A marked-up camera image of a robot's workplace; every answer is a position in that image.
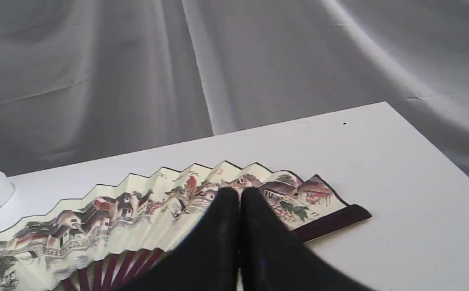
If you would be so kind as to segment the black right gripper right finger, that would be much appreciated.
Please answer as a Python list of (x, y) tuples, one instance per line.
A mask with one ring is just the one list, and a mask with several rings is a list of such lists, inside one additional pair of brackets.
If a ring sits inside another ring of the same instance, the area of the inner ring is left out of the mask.
[(245, 291), (369, 291), (370, 288), (314, 254), (305, 242), (369, 219), (346, 206), (295, 231), (271, 210), (258, 188), (241, 195), (241, 275)]

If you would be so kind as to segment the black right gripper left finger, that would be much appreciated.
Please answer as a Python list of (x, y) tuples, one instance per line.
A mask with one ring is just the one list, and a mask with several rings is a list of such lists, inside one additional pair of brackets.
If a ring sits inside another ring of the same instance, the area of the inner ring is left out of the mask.
[(222, 188), (188, 236), (121, 291), (235, 291), (239, 194)]

